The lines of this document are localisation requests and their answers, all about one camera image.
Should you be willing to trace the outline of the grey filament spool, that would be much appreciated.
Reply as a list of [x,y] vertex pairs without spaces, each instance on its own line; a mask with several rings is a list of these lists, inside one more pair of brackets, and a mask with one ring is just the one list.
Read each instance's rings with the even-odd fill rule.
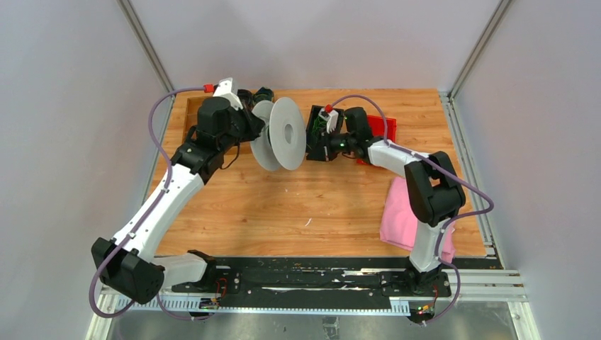
[[305,159],[306,131],[297,104],[289,97],[261,101],[252,113],[265,123],[258,138],[250,142],[258,164],[267,171],[299,168]]

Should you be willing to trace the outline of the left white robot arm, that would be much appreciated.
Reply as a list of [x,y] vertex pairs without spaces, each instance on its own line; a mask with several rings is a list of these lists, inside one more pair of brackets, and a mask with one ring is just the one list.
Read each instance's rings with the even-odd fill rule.
[[185,205],[223,168],[225,153],[257,139],[265,126],[264,120],[229,99],[206,99],[155,191],[122,230],[92,245],[97,268],[93,282],[141,305],[155,299],[160,290],[182,283],[201,293],[214,289],[217,273],[211,256],[191,250],[157,257],[156,250]]

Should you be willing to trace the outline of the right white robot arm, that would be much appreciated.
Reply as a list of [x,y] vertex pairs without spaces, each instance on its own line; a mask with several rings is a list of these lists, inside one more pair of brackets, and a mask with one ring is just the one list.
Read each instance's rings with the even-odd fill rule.
[[373,132],[361,107],[340,111],[313,106],[306,132],[308,160],[330,162],[339,155],[352,156],[397,175],[388,192],[380,237],[410,251],[410,263],[398,279],[385,279],[383,288],[413,295],[440,289],[446,279],[442,265],[455,256],[452,219],[466,202],[449,156],[400,151],[385,134]]

